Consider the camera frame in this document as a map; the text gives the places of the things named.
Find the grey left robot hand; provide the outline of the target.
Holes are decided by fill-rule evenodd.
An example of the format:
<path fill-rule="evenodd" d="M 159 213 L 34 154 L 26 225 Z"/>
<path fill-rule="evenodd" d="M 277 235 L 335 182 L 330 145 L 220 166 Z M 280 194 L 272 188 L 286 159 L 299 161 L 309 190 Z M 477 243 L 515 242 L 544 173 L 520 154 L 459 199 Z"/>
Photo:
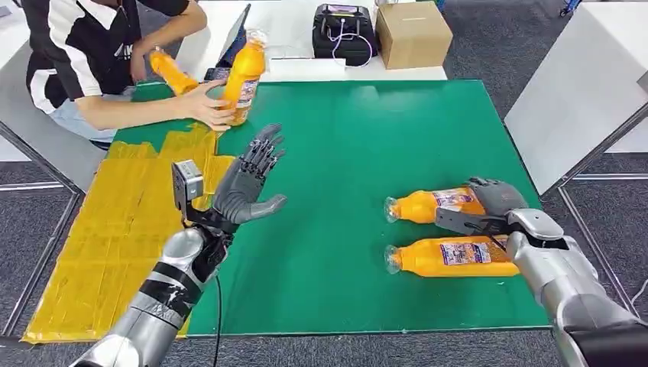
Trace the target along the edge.
<path fill-rule="evenodd" d="M 280 130 L 280 124 L 265 126 L 233 160 L 213 197 L 212 208 L 219 222 L 240 226 L 274 214 L 285 205 L 283 194 L 259 200 L 267 175 L 285 154 L 277 149 L 284 139 Z"/>

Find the person's right hand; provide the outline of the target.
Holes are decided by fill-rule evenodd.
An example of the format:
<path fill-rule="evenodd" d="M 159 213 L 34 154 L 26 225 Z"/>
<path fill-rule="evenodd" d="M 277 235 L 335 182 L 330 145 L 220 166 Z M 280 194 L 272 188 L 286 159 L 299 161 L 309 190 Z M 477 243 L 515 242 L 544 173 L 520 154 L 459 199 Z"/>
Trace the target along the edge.
<path fill-rule="evenodd" d="M 223 86 L 223 80 L 212 80 L 199 84 L 195 89 L 179 97 L 183 118 L 191 118 L 209 126 L 213 131 L 225 132 L 232 126 L 235 110 L 229 102 L 213 99 L 207 95 L 211 90 Z"/>

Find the person's left hand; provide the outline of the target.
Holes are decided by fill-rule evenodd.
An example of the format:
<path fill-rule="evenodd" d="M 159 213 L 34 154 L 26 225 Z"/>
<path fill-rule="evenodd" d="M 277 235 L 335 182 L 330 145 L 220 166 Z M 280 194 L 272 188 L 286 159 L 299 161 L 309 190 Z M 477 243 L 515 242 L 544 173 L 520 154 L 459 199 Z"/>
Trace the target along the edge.
<path fill-rule="evenodd" d="M 130 73 L 134 83 L 141 82 L 147 78 L 146 56 L 150 48 L 143 44 L 136 44 L 132 48 L 130 60 Z"/>

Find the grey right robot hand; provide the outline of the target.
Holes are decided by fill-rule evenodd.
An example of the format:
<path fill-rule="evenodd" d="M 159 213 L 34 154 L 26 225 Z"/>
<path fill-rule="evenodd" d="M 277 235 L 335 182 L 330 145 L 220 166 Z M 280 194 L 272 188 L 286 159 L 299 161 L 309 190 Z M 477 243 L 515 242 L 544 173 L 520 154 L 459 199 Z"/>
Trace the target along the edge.
<path fill-rule="evenodd" d="M 529 208 L 517 188 L 501 180 L 470 177 L 465 184 L 489 216 L 506 216 L 513 209 Z"/>

